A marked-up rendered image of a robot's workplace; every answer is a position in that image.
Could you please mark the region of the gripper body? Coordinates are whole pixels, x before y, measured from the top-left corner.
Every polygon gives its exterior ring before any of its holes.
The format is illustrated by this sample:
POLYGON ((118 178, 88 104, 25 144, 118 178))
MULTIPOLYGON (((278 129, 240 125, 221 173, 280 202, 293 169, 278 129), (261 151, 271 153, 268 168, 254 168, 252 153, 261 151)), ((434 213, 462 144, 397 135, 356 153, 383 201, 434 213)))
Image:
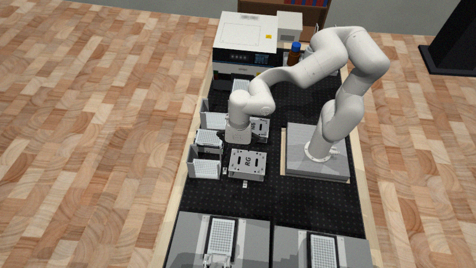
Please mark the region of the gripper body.
POLYGON ((235 144, 250 144, 252 138, 252 124, 249 120, 249 125, 244 129, 235 129, 226 123, 225 141, 235 144))

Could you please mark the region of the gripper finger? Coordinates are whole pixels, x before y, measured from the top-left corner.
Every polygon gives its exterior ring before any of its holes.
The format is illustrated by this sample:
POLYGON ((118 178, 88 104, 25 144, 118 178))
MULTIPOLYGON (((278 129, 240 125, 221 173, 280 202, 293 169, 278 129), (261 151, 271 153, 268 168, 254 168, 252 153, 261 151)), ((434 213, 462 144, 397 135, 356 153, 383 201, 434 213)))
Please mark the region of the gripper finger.
POLYGON ((249 151, 249 149, 252 148, 252 145, 253 145, 254 143, 256 143, 257 141, 260 140, 260 136, 257 135, 257 134, 255 134, 255 133, 253 133, 253 132, 252 132, 252 137, 253 137, 253 139, 251 138, 251 142, 250 142, 250 144, 248 144, 248 151, 249 151))
POLYGON ((223 134, 225 134, 225 130, 221 130, 221 131, 218 131, 216 133, 216 135, 219 137, 219 139, 223 141, 225 149, 227 149, 228 142, 225 141, 225 136, 223 134))

